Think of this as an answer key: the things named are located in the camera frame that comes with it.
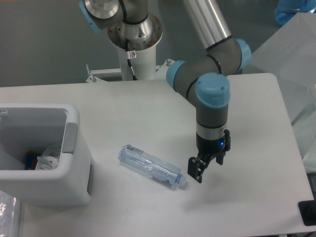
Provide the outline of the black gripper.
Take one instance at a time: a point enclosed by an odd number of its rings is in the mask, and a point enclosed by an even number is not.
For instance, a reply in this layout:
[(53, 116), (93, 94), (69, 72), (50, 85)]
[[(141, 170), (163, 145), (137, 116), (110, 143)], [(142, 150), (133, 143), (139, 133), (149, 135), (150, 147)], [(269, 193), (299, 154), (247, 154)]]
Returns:
[(226, 152), (231, 148), (230, 131), (224, 129), (223, 133), (218, 139), (211, 140), (196, 134), (198, 155), (189, 158), (188, 174), (198, 183), (202, 183), (202, 174), (213, 159), (218, 164), (223, 164)]

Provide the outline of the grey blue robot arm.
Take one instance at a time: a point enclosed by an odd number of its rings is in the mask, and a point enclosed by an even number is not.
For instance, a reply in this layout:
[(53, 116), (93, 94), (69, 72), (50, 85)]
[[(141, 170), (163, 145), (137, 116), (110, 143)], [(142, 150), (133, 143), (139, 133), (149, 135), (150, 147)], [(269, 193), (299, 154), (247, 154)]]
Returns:
[[(186, 11), (205, 48), (196, 62), (175, 61), (166, 71), (170, 87), (196, 110), (198, 154), (188, 161), (188, 174), (197, 182), (210, 162), (222, 164), (231, 148), (227, 129), (231, 98), (228, 76), (251, 60), (249, 45), (235, 39), (214, 0), (186, 0)], [(145, 0), (82, 0), (79, 8), (90, 28), (107, 30), (118, 50), (124, 81), (150, 80), (156, 73), (156, 46), (162, 38), (160, 20)]]

